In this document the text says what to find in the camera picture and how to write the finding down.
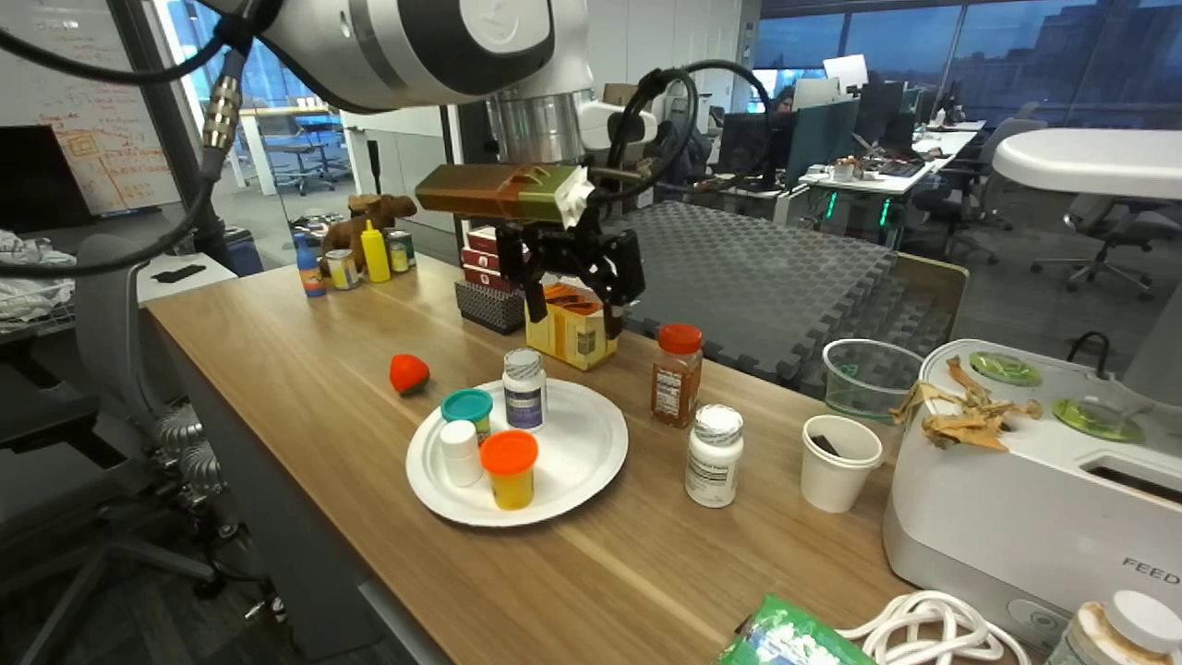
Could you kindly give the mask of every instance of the glass wall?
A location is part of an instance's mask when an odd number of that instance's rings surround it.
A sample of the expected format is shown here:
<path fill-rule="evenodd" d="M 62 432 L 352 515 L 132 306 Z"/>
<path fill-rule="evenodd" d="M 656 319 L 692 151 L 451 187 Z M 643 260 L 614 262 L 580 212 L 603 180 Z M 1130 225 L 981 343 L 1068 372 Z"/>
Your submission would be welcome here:
<path fill-rule="evenodd" d="M 792 16 L 792 5 L 777 5 L 754 66 L 777 56 L 792 64 L 792 52 L 864 52 L 894 80 L 957 80 L 969 111 L 994 122 L 1036 102 L 1058 125 L 1182 125 L 1182 0 L 832 6 Z"/>

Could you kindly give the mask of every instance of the floor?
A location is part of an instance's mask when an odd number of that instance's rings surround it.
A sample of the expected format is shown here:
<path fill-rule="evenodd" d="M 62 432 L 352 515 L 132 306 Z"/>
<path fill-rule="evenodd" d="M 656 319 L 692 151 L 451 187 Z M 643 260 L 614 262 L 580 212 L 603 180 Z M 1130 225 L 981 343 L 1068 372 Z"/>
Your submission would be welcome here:
<path fill-rule="evenodd" d="M 291 262 L 288 220 L 308 214 L 345 214 L 349 187 L 329 192 L 285 192 L 273 198 L 256 196 L 250 187 L 218 187 L 218 214 L 246 230 L 261 255 L 261 266 Z M 1153 272 L 1157 298 L 1139 298 L 1127 284 L 1091 284 L 1084 290 L 1064 290 L 1059 272 L 1032 272 L 1032 262 L 1045 260 L 1086 260 L 1096 251 L 1092 241 L 1076 236 L 1059 225 L 1059 196 L 1015 196 L 1001 212 L 1011 230 L 988 225 L 970 236 L 997 251 L 997 262 L 969 262 L 970 282 L 959 302 L 957 336 L 988 336 L 1011 348 L 1032 348 L 1045 354 L 1068 354 L 1080 334 L 1113 336 L 1113 368 L 1122 368 L 1139 352 L 1141 336 L 1157 322 L 1159 306 L 1177 284 L 1182 244 L 1157 244 L 1150 255 L 1121 251 L 1122 262 L 1135 262 Z M 419 251 L 456 262 L 451 219 L 419 214 L 404 220 Z M 37 620 L 54 598 L 62 579 L 42 582 L 15 598 L 5 598 L 0 618 L 0 662 L 28 641 Z M 271 620 L 245 620 L 245 609 L 256 601 L 250 586 L 229 586 L 218 598 L 196 598 L 186 579 L 127 568 L 117 571 L 83 618 L 79 634 L 70 638 L 67 665 L 137 665 L 137 662 L 196 662 L 196 665 L 271 665 L 299 662 L 285 641 L 285 630 Z"/>

